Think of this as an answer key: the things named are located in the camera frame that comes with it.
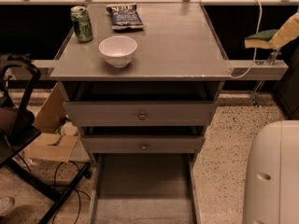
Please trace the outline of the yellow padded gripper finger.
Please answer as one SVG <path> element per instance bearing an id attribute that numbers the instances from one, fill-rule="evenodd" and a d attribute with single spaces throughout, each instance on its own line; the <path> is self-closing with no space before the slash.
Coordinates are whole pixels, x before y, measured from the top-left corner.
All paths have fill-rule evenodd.
<path id="1" fill-rule="evenodd" d="M 269 41 L 271 49 L 280 49 L 299 36 L 299 13 L 289 17 Z"/>

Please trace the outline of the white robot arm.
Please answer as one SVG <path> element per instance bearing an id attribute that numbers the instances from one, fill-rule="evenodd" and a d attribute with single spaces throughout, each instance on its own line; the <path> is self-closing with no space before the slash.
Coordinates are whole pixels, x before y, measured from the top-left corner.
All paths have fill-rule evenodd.
<path id="1" fill-rule="evenodd" d="M 249 151 L 242 224 L 299 224 L 299 121 L 265 125 Z"/>

